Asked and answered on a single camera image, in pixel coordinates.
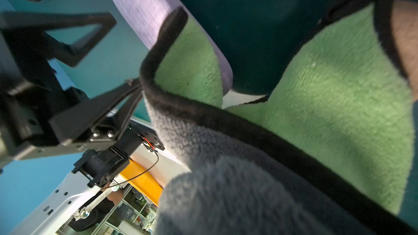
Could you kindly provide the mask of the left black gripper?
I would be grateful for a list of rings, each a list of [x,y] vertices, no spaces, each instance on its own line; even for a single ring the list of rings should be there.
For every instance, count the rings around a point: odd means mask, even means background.
[[[1,12],[1,168],[84,152],[86,143],[72,142],[129,97],[116,113],[114,133],[123,133],[142,98],[138,78],[86,100],[63,89],[47,61],[76,67],[115,25],[111,13]]]

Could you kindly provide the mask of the purple eyeglass case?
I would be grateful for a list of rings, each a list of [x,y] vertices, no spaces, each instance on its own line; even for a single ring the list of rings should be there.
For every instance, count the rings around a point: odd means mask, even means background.
[[[224,54],[180,0],[113,0],[126,22],[153,54],[173,20],[176,33],[151,62],[153,81],[161,89],[188,99],[221,106],[233,84],[233,72]]]

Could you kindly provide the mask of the grey green microfibre cloth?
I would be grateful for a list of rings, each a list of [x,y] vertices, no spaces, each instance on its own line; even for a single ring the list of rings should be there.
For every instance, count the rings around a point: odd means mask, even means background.
[[[413,94],[395,0],[339,0],[269,97],[223,109],[161,89],[148,113],[188,172],[160,198],[157,235],[415,235],[398,215],[415,158]]]

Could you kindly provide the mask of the beige cork eyeglass case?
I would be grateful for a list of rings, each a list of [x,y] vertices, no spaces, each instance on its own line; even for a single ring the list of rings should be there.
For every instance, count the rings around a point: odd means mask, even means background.
[[[395,45],[405,70],[413,100],[418,100],[418,4],[407,0],[395,0],[391,27]]]

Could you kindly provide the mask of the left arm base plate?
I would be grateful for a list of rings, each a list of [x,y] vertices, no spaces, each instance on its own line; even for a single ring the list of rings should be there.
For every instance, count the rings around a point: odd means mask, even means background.
[[[74,164],[73,174],[81,173],[88,179],[88,187],[104,188],[130,163],[130,157],[140,146],[153,152],[165,150],[155,130],[131,120],[122,138],[103,151],[88,150]]]

